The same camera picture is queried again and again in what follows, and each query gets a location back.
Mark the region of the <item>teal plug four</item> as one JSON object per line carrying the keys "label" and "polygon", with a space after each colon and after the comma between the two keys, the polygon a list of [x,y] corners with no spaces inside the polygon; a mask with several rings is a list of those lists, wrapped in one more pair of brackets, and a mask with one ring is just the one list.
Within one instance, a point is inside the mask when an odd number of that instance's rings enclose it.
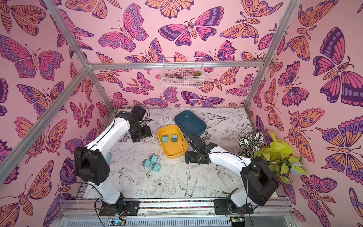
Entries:
{"label": "teal plug four", "polygon": [[143,167],[150,168],[151,165],[152,165],[152,162],[150,160],[148,160],[148,159],[144,160]]}

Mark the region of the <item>teal plug five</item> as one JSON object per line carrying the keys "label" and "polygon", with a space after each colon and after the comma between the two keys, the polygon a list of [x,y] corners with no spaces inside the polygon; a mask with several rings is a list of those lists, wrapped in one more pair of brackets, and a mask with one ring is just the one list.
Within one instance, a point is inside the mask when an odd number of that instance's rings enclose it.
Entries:
{"label": "teal plug five", "polygon": [[152,165],[152,170],[155,171],[155,172],[159,172],[161,169],[161,166],[158,164],[158,163],[154,163]]}

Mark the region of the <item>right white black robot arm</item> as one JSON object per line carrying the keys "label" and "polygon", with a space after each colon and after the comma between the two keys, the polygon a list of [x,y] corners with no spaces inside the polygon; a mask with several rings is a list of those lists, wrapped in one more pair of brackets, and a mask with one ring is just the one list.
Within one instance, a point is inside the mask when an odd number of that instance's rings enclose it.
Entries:
{"label": "right white black robot arm", "polygon": [[233,190],[221,206],[214,204],[216,210],[224,209],[231,214],[251,214],[253,203],[263,207],[279,187],[279,181],[262,158],[238,156],[214,143],[206,144],[199,136],[188,143],[192,151],[185,153],[186,163],[214,163],[239,174],[243,181],[244,188]]}

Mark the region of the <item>teal plug three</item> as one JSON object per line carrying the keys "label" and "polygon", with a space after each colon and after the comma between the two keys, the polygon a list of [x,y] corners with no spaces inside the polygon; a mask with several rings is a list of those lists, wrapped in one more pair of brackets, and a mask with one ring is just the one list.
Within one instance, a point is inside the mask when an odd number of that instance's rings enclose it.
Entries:
{"label": "teal plug three", "polygon": [[158,156],[152,155],[151,158],[150,158],[150,161],[153,162],[153,163],[157,163],[158,162],[158,159],[159,159]]}

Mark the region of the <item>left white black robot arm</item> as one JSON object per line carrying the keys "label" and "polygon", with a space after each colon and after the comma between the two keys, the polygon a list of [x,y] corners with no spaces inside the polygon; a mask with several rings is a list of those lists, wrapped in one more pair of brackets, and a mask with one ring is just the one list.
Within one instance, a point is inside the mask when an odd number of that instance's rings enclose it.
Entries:
{"label": "left white black robot arm", "polygon": [[76,176],[92,185],[101,195],[101,210],[108,215],[123,215],[126,204],[124,196],[111,180],[107,156],[112,146],[127,133],[133,142],[152,135],[150,127],[141,124],[146,113],[140,106],[134,106],[130,112],[120,111],[96,139],[74,151]]}

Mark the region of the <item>yellow storage tray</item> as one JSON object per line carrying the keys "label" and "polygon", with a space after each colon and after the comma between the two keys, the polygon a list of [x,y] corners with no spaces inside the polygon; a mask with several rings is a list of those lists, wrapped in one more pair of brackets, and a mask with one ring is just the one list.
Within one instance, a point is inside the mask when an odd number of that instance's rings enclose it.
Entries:
{"label": "yellow storage tray", "polygon": [[188,149],[180,128],[175,125],[168,125],[158,130],[157,136],[162,150],[168,159],[176,159],[185,154]]}

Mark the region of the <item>teal plug two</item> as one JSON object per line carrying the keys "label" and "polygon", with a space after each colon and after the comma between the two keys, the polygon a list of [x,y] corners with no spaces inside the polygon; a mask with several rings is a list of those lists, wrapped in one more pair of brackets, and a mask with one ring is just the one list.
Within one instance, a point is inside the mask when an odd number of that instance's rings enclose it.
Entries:
{"label": "teal plug two", "polygon": [[177,141],[178,141],[178,135],[173,134],[173,135],[171,136],[171,142],[177,142]]}

